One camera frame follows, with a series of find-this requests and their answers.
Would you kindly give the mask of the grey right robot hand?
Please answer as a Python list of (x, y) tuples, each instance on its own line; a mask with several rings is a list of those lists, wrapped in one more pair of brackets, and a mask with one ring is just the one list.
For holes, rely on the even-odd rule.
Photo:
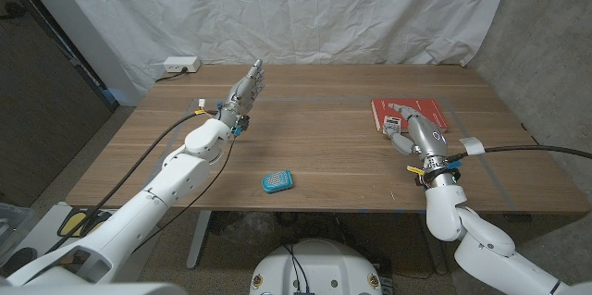
[(401, 104), (389, 104), (408, 123), (408, 133), (412, 137), (404, 137), (395, 129), (385, 129), (395, 149), (402, 154), (418, 153), (421, 160), (432, 156), (446, 156), (448, 146), (440, 128), (419, 111)]

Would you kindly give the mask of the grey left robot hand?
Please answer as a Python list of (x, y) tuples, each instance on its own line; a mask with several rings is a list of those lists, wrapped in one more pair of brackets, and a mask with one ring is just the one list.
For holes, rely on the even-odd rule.
[(247, 74), (230, 89), (226, 102), (218, 112), (217, 119), (232, 128), (247, 117), (258, 94), (265, 87), (263, 84), (264, 74), (263, 60), (257, 59)]

